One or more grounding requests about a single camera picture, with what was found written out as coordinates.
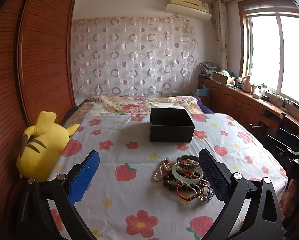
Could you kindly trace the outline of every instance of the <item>window blind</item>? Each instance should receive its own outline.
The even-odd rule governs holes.
[[[258,3],[250,3],[243,5],[245,10],[245,17],[256,16],[293,16],[299,18],[299,9],[292,1],[264,1]]]

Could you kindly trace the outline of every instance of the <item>human hand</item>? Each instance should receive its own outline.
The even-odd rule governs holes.
[[[296,193],[297,189],[295,186],[295,181],[292,179],[290,184],[288,185],[288,193],[283,205],[283,215],[285,217],[290,217],[295,209],[296,204],[293,198],[295,197]]]

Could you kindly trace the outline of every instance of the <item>window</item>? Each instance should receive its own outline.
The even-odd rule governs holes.
[[[242,7],[248,40],[246,74],[251,83],[264,83],[299,103],[299,10],[291,1],[277,0]]]

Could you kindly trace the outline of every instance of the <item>bed sheet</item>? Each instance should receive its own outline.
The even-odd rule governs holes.
[[[170,98],[131,98],[113,95],[91,96],[83,101],[80,108],[67,120],[64,127],[81,124],[86,116],[149,114],[151,107],[184,107],[191,114],[201,114],[197,99],[192,96]]]
[[[185,202],[175,192],[153,182],[153,173],[165,158],[198,156],[203,148],[231,172],[246,179],[269,177],[276,194],[287,183],[284,170],[261,143],[224,114],[192,114],[195,125],[190,143],[151,143],[150,115],[86,117],[66,146],[50,179],[68,173],[91,150],[100,155],[100,166],[82,200],[75,204],[82,219],[98,239],[201,239],[220,213],[223,202]],[[192,192],[182,192],[189,196]],[[68,233],[50,203],[61,234]],[[233,227],[238,232],[248,201]]]

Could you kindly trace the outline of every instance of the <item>circle-patterned curtain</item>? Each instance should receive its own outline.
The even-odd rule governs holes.
[[[72,48],[81,95],[188,93],[198,54],[194,27],[174,17],[75,20]]]

